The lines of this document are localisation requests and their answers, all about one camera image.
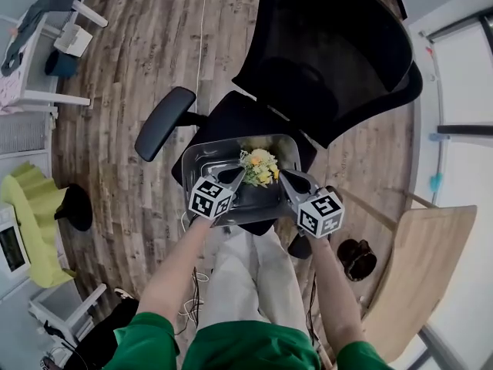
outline office chair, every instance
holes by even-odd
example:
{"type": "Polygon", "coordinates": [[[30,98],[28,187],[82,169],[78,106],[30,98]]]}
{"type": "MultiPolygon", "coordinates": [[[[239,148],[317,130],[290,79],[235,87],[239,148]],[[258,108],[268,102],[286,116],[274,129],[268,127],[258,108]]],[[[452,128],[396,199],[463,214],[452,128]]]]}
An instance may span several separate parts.
{"type": "MultiPolygon", "coordinates": [[[[358,123],[416,99],[421,74],[407,34],[378,0],[260,0],[252,43],[229,92],[209,116],[187,112],[193,92],[175,88],[136,141],[150,162],[176,126],[197,125],[188,146],[242,136],[287,134],[301,170],[358,123]]],[[[182,184],[181,157],[172,175],[182,184]]],[[[262,235],[274,220],[242,225],[262,235]]]]}

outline white cable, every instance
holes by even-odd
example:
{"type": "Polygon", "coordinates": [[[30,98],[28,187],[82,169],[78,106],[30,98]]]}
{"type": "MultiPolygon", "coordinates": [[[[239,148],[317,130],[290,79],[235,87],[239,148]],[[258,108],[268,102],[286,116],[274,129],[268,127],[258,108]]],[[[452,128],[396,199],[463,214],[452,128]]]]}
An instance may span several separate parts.
{"type": "Polygon", "coordinates": [[[196,81],[196,88],[195,88],[195,94],[197,98],[195,99],[195,113],[197,112],[198,109],[198,99],[199,99],[199,80],[200,80],[200,66],[202,64],[202,43],[203,43],[203,19],[206,14],[206,0],[203,0],[203,6],[202,6],[202,18],[200,19],[200,43],[199,43],[199,68],[197,69],[197,81],[196,81]]]}
{"type": "Polygon", "coordinates": [[[185,217],[186,215],[186,211],[182,214],[182,217],[180,218],[181,222],[182,222],[182,229],[183,229],[183,233],[186,232],[186,229],[185,229],[185,224],[183,223],[183,218],[185,217]]]}
{"type": "MultiPolygon", "coordinates": [[[[194,312],[197,312],[197,310],[196,309],[193,309],[192,311],[188,311],[188,308],[186,307],[186,305],[189,304],[190,302],[193,302],[193,299],[187,300],[187,301],[185,301],[185,303],[183,303],[183,308],[185,308],[185,312],[179,312],[178,311],[178,315],[187,316],[188,319],[193,322],[192,314],[194,312]]],[[[199,304],[203,304],[203,300],[202,299],[199,300],[199,304]]]]}
{"type": "Polygon", "coordinates": [[[203,279],[199,279],[197,278],[198,282],[209,282],[209,277],[207,277],[207,274],[204,274],[204,273],[200,273],[200,272],[196,272],[197,276],[198,275],[202,275],[203,276],[203,279]]]}

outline clothing on chair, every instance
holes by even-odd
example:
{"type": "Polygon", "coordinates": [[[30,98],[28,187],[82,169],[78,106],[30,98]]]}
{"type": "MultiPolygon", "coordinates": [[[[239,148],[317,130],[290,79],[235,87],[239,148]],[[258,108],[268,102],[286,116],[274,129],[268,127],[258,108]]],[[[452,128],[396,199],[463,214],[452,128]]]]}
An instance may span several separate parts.
{"type": "Polygon", "coordinates": [[[72,11],[74,0],[38,0],[29,7],[14,42],[8,47],[5,61],[2,64],[2,75],[10,76],[22,62],[22,54],[19,53],[24,44],[41,21],[42,16],[50,11],[72,11]]]}

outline small stool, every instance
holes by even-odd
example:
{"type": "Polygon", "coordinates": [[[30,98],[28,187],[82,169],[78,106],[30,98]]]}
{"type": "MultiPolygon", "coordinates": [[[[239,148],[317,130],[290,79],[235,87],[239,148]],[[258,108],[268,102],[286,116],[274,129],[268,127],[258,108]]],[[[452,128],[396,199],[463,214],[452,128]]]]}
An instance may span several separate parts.
{"type": "Polygon", "coordinates": [[[56,211],[55,219],[67,218],[69,223],[79,231],[88,231],[92,225],[91,200],[86,191],[76,183],[67,188],[62,205],[56,211]]]}

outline black and white marker cube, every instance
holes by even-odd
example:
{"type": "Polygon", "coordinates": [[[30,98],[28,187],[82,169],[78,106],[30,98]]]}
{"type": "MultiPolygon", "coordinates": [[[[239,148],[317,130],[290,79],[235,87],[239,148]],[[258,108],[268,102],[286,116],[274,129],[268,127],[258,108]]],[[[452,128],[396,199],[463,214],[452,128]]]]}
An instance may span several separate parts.
{"type": "Polygon", "coordinates": [[[233,195],[212,177],[200,177],[192,189],[188,208],[207,219],[216,219],[229,210],[233,195]]]}
{"type": "Polygon", "coordinates": [[[322,190],[315,199],[300,204],[298,226],[316,238],[327,236],[342,225],[344,205],[334,192],[322,190]]]}

